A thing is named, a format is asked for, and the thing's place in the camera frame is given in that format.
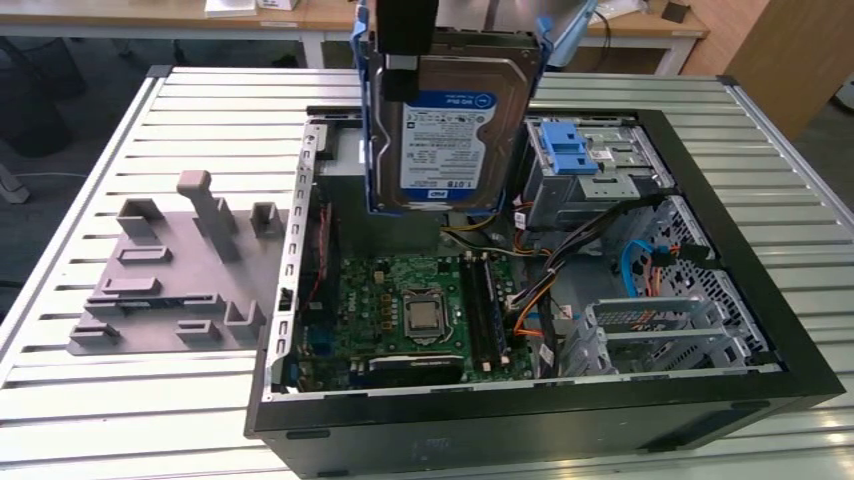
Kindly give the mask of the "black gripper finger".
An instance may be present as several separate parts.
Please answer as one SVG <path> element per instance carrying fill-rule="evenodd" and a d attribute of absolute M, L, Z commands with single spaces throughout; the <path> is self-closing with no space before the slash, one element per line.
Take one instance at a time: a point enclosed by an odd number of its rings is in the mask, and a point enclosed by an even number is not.
<path fill-rule="evenodd" d="M 385 101 L 412 101 L 419 94 L 420 57 L 432 46 L 439 2 L 377 1 L 375 7 L 380 94 Z"/>

